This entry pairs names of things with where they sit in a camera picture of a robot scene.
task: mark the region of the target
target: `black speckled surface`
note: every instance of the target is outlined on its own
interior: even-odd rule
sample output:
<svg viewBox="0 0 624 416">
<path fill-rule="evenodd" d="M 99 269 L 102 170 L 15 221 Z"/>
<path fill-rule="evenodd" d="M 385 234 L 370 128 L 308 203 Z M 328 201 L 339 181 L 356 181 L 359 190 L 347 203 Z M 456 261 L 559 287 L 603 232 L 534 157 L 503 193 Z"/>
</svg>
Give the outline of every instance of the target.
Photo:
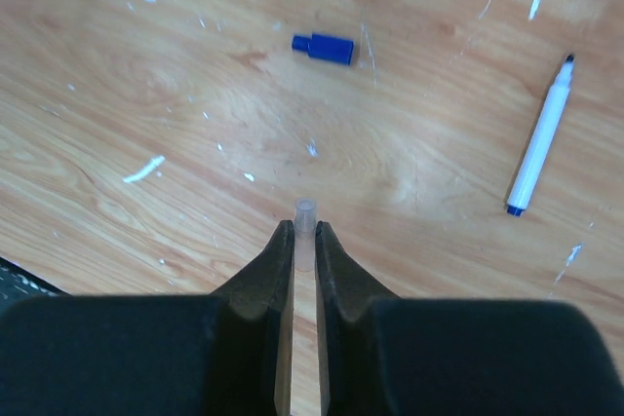
<svg viewBox="0 0 624 416">
<path fill-rule="evenodd" d="M 33 296 L 64 294 L 60 289 L 0 257 L 0 315 L 18 301 Z"/>
</svg>

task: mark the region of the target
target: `white cylindrical object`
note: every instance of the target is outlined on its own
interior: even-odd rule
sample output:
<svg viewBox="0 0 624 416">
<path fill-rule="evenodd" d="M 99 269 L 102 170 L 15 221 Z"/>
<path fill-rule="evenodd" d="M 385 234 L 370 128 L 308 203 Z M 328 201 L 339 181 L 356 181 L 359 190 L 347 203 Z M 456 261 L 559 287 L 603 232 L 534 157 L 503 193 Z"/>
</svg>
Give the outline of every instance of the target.
<svg viewBox="0 0 624 416">
<path fill-rule="evenodd" d="M 566 108 L 572 68 L 573 61 L 568 58 L 546 96 L 535 131 L 526 149 L 525 158 L 507 199 L 507 212 L 509 214 L 520 216 L 528 207 L 537 179 L 555 137 L 557 126 Z"/>
<path fill-rule="evenodd" d="M 296 201 L 294 216 L 294 268 L 309 272 L 316 260 L 316 201 L 299 199 Z"/>
</svg>

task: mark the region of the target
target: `blue cap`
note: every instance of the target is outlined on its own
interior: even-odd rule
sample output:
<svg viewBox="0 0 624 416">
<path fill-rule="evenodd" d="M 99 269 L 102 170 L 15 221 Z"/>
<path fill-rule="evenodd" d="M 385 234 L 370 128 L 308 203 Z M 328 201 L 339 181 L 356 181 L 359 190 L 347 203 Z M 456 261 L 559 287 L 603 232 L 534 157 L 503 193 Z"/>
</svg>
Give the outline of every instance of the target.
<svg viewBox="0 0 624 416">
<path fill-rule="evenodd" d="M 312 33 L 311 37 L 294 35 L 292 49 L 318 58 L 343 65 L 351 64 L 354 43 L 350 39 L 337 38 L 327 34 Z"/>
<path fill-rule="evenodd" d="M 524 210 L 522 208 L 512 207 L 511 205 L 507 206 L 507 212 L 512 216 L 520 216 L 523 214 L 523 211 Z"/>
</svg>

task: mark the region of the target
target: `white marker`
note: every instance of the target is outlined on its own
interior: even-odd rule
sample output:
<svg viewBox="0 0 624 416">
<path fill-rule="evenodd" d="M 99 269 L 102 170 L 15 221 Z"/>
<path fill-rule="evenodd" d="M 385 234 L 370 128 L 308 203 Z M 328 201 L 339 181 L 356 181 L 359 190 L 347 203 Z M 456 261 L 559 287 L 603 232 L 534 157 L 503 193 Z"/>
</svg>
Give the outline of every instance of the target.
<svg viewBox="0 0 624 416">
<path fill-rule="evenodd" d="M 520 216 L 528 207 L 530 196 L 533 194 L 546 156 L 548 156 L 548 150 L 550 150 L 550 145 L 555 137 L 557 125 L 566 107 L 573 69 L 574 56 L 569 55 L 565 59 L 557 78 L 555 78 L 555 83 L 548 91 L 537 126 L 535 126 L 535 132 L 530 139 L 523 164 L 520 166 L 518 177 L 514 182 L 514 188 L 511 189 L 511 194 L 507 199 L 507 212 L 509 214 Z"/>
</svg>

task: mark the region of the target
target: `wooden surface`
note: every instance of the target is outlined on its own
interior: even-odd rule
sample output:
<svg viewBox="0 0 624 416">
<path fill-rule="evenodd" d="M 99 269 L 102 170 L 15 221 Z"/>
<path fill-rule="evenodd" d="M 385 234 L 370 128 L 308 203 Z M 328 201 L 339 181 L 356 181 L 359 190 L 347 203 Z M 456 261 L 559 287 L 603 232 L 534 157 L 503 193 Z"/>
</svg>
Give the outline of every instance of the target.
<svg viewBox="0 0 624 416">
<path fill-rule="evenodd" d="M 569 301 L 624 369 L 624 0 L 531 2 L 0 0 L 0 254 L 73 293 L 211 291 L 310 196 L 396 292 Z M 294 54 L 311 31 L 354 38 L 353 66 Z M 315 414 L 313 276 L 296 291 L 293 414 Z"/>
</svg>

